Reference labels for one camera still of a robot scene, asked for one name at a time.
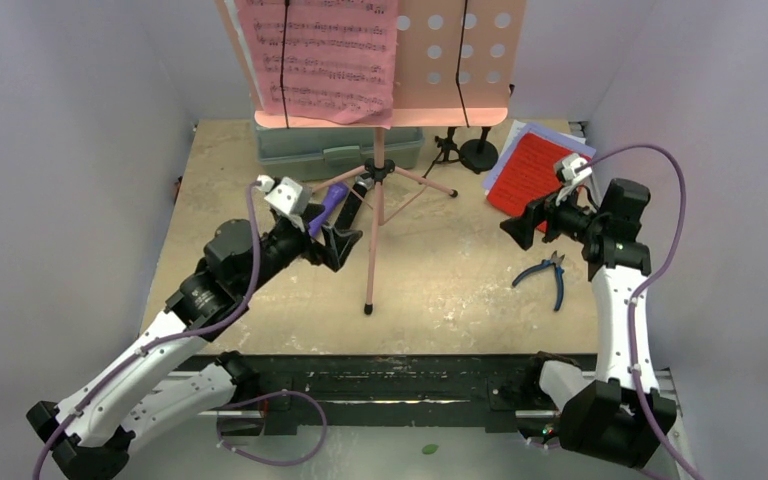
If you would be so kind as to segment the red sheet music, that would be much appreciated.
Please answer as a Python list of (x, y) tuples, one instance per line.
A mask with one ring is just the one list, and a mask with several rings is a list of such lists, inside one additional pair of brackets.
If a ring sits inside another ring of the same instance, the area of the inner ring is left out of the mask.
[(553, 165), (571, 153), (535, 134), (526, 134), (486, 195), (488, 203), (508, 216), (522, 215), (529, 202), (561, 187)]

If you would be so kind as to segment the purple toy microphone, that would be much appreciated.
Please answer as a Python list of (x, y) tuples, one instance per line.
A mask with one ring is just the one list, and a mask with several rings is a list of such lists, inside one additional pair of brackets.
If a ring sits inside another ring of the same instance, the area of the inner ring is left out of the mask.
[(309, 223), (308, 232), (311, 237), (316, 237), (330, 215), (347, 197), (349, 188), (345, 183), (336, 183), (328, 187), (322, 206), (324, 210), (318, 213)]

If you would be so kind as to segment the lavender sheet music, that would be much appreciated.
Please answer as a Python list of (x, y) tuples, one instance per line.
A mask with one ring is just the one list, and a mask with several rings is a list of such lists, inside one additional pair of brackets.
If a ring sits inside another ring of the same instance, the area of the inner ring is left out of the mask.
[(486, 195), (489, 194), (506, 164), (511, 159), (519, 141), (526, 134), (535, 134), (543, 140), (548, 140), (555, 145), (571, 150), (583, 157), (593, 158), (596, 153), (596, 149), (587, 145), (586, 139), (583, 137), (561, 133), (560, 131), (553, 130), (537, 122), (515, 120), (512, 123), (502, 153), (499, 155), (495, 166), (489, 171), (482, 182), (482, 187), (484, 188), (484, 193)]

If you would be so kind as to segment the black silver microphone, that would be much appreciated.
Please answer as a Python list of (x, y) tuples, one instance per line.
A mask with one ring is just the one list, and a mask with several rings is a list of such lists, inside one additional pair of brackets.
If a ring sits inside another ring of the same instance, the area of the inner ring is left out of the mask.
[(343, 206), (333, 223), (334, 227), (338, 230), (349, 230), (359, 211), (364, 204), (366, 193), (372, 188), (373, 180), (368, 173), (361, 174), (355, 177), (355, 181), (351, 186), (351, 189), (345, 199)]

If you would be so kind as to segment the black desktop mic stand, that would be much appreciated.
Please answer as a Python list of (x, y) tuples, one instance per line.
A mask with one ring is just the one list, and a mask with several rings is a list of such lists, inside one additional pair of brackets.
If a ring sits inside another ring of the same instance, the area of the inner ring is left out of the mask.
[(488, 140), (491, 129), (491, 126), (482, 127), (477, 139), (468, 140), (459, 148), (460, 163), (475, 174), (490, 171), (498, 161), (498, 149)]

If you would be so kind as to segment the black tripod mic stand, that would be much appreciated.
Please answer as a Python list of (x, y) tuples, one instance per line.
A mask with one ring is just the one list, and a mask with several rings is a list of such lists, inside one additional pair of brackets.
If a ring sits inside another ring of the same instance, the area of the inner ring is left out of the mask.
[(459, 163), (462, 161), (460, 149), (454, 140), (456, 130), (456, 126), (448, 127), (444, 137), (434, 137), (439, 152), (422, 175), (423, 178), (427, 178), (435, 166)]

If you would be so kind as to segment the pink sheet music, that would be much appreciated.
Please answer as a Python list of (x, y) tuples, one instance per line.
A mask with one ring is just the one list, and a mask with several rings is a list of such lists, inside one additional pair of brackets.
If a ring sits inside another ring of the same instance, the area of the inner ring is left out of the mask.
[(261, 109), (390, 128), (396, 1), (237, 1)]

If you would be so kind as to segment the white sheet music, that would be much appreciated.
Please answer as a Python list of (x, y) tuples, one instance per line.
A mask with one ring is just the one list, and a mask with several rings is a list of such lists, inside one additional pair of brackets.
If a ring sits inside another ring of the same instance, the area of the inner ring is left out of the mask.
[(544, 140), (574, 153), (578, 153), (583, 157), (593, 158), (596, 153), (596, 150), (593, 147), (586, 144), (584, 138), (576, 137), (568, 133), (562, 133), (536, 121), (523, 122), (514, 120), (499, 159), (507, 160), (521, 138), (528, 133), (533, 133)]
[(219, 1), (217, 8), (222, 8), (223, 22), (225, 23), (227, 35), (234, 49), (237, 61), (246, 77), (252, 108), (255, 112), (262, 111), (263, 100), (251, 53), (238, 18), (239, 9), (234, 0)]

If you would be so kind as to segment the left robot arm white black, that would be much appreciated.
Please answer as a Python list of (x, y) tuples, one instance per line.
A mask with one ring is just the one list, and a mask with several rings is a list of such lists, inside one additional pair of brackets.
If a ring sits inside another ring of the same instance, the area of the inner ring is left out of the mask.
[(132, 454), (180, 421), (252, 405), (263, 391), (260, 375), (236, 351), (181, 384), (159, 385), (246, 313), (253, 293), (295, 260), (338, 271), (363, 236), (330, 225), (321, 232), (317, 241), (286, 218), (264, 234), (245, 219), (221, 224), (194, 273), (128, 349), (71, 396), (40, 401), (27, 412), (45, 443), (41, 456), (68, 479), (112, 479)]

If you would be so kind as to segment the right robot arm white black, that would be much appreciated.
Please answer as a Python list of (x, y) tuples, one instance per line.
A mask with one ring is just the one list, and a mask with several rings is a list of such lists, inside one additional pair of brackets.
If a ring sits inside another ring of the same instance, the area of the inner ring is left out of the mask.
[(627, 179), (610, 182), (599, 207), (579, 205), (575, 193), (553, 192), (527, 204), (500, 228), (523, 250), (539, 225), (549, 243), (566, 236), (582, 246), (597, 305), (598, 346), (592, 379), (558, 355), (542, 352), (521, 392), (536, 407), (559, 409), (554, 437), (562, 448), (641, 470), (675, 423), (676, 403), (660, 393), (649, 356), (645, 322), (649, 248), (638, 242), (647, 187)]

